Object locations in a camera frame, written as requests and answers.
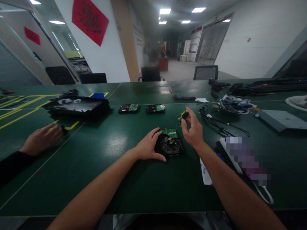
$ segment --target forearm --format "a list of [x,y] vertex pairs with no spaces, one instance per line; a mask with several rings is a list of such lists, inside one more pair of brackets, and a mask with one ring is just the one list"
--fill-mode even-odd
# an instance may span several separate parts
[[217,194],[240,229],[285,229],[273,211],[205,143],[195,147]]
[[48,229],[91,229],[104,213],[118,186],[136,160],[133,150],[127,151],[86,186]]
[[0,162],[0,187],[35,161],[36,157],[15,152]]

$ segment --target office chair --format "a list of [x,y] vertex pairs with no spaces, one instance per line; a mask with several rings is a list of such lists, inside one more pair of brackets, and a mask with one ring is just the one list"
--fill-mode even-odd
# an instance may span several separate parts
[[292,60],[283,77],[307,77],[307,61],[302,59]]
[[105,73],[86,73],[79,75],[82,84],[106,83]]
[[75,81],[65,66],[47,67],[46,72],[55,85],[74,85]]
[[142,76],[138,78],[138,81],[140,81],[140,79],[142,79],[142,81],[161,81],[161,78],[165,81],[165,79],[160,76],[160,67],[158,66],[142,67],[141,72]]
[[195,66],[193,80],[209,80],[213,78],[217,80],[218,66],[217,65],[199,65]]

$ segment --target red banner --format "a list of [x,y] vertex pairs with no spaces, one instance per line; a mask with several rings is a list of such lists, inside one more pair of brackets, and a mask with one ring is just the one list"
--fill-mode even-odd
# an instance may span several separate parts
[[27,27],[24,27],[25,34],[28,39],[36,43],[37,45],[41,45],[41,40],[39,39],[39,35],[34,33],[32,30],[29,30]]
[[91,0],[74,0],[72,23],[101,46],[109,19]]

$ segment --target green workbench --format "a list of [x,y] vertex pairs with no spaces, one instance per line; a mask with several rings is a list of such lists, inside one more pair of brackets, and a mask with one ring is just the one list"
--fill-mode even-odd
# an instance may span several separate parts
[[[229,80],[230,83],[255,80]],[[111,111],[100,123],[58,121],[67,127],[68,135],[56,146],[42,154],[30,167],[0,188],[0,216],[55,216],[88,183],[103,172],[127,150],[133,148],[152,129],[175,128],[177,117],[189,106],[203,125],[204,141],[221,152],[231,166],[228,156],[217,147],[222,137],[202,120],[199,108],[203,103],[175,101],[169,89],[180,96],[207,98],[209,111],[215,110],[207,81],[136,82],[65,86],[35,86],[12,89],[16,95],[31,96],[18,111],[0,113],[0,160],[19,150],[28,135],[53,120],[40,106],[64,90],[76,88],[80,96],[108,93]],[[220,98],[226,89],[219,93]],[[284,100],[303,92],[283,92],[248,97],[261,109],[286,110],[307,121],[307,113],[288,106]],[[118,114],[121,104],[139,103],[138,114]],[[165,114],[146,114],[147,104],[164,104]],[[259,161],[270,168],[268,190],[274,198],[273,209],[307,208],[304,182],[306,171],[306,137],[279,134],[250,113],[238,118],[221,112],[214,117],[246,129],[260,150]],[[243,136],[227,127],[232,133]],[[219,211],[223,206],[214,187],[203,184],[200,161],[196,152],[183,141],[185,154],[169,157],[166,163],[157,160],[138,161],[119,186],[106,214],[165,213]],[[250,181],[244,179],[255,190]]]

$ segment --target black sleeve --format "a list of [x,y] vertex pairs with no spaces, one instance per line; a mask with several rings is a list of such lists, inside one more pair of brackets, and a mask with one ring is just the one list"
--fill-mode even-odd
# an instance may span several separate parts
[[0,162],[0,187],[34,162],[36,157],[15,152]]

